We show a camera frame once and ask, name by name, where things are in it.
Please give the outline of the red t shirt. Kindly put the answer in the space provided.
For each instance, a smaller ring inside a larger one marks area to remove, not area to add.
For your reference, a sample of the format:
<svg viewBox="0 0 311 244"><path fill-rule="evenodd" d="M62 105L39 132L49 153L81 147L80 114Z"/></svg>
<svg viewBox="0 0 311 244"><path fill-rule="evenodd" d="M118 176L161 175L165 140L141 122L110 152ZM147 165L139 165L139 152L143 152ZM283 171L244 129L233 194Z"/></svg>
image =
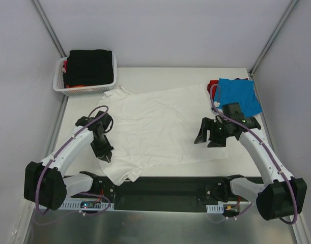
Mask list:
<svg viewBox="0 0 311 244"><path fill-rule="evenodd" d="M215 95L216 95L216 87L214 87L214 88L212 89L212 92L210 92L210 90L211 90L211 87L212 87L213 85L216 85L216 84L218 84L218 83L219 83L219 80L210 80L209 84L207 85L207 91L208 91L209 94L212 95L213 98L214 98Z"/></svg>

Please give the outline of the blue t shirt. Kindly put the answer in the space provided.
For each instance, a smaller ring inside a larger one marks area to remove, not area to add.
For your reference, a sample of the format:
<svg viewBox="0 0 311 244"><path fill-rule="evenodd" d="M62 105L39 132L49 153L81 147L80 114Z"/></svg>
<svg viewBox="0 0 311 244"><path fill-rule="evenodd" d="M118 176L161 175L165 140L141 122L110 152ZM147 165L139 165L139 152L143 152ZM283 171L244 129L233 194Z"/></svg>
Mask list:
<svg viewBox="0 0 311 244"><path fill-rule="evenodd" d="M242 79L218 80L218 86L212 89L213 100L222 110L223 105L239 103L245 117L255 116L262 112L262 107L255 94L254 82Z"/></svg>

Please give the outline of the white t shirt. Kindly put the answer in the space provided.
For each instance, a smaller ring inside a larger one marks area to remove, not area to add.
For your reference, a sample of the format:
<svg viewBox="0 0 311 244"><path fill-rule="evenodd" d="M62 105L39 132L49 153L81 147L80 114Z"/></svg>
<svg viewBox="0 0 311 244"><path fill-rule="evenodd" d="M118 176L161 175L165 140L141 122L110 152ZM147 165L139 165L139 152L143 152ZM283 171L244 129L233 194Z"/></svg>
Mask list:
<svg viewBox="0 0 311 244"><path fill-rule="evenodd" d="M98 103L108 106L114 121L107 134L114 147L111 161L98 164L115 185L135 181L149 168L228 156L224 148L194 143L202 119L213 115L203 84L136 95L116 88Z"/></svg>

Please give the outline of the white plastic basket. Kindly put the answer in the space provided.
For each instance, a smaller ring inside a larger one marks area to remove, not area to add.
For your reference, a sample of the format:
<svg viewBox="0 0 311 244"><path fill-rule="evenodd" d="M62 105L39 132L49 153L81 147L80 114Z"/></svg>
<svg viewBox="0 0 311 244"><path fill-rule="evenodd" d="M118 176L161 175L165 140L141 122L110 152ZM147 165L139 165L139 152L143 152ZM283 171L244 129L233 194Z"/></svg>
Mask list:
<svg viewBox="0 0 311 244"><path fill-rule="evenodd" d="M112 53L112 68L114 74L114 80L110 84L96 85L96 86L83 86L75 88L65 88L63 81L63 64L67 60L67 57L62 57L56 62L55 72L53 76L53 89L56 92L61 92L64 95L70 96L82 96L82 95L92 95L92 94L101 94L112 90L117 82L118 77L118 67L117 67L117 58L114 53Z"/></svg>

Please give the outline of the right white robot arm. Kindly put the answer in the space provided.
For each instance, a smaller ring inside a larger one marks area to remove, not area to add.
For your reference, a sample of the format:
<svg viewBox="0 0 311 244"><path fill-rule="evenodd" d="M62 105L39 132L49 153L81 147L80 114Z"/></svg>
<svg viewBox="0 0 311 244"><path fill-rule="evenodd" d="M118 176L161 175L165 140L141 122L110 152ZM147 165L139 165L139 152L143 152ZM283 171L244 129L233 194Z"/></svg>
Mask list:
<svg viewBox="0 0 311 244"><path fill-rule="evenodd" d="M257 184L242 175L227 176L212 190L212 196L222 202L240 196L254 204L264 220L280 219L295 224L302 212L307 184L285 168L266 143L257 119L246 117L239 103L224 105L214 119L204 117L194 143L207 142L208 148L221 148L226 147L230 137L247 150L263 182Z"/></svg>

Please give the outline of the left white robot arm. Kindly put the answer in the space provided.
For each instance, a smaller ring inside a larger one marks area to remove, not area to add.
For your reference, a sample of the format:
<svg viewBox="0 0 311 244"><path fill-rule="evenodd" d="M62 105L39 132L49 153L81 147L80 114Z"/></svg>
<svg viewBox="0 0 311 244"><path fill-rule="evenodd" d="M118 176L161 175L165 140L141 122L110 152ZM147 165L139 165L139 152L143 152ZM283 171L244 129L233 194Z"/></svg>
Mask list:
<svg viewBox="0 0 311 244"><path fill-rule="evenodd" d="M59 209L67 198L75 195L96 197L101 191L99 176L81 171L66 177L69 166L90 146L94 156L106 163L111 162L113 147L106 134L111 131L114 120L108 114L109 108L101 105L94 109L95 116L89 114L77 120L71 134L60 148L42 159L30 162L25 168L24 192L26 200L36 207Z"/></svg>

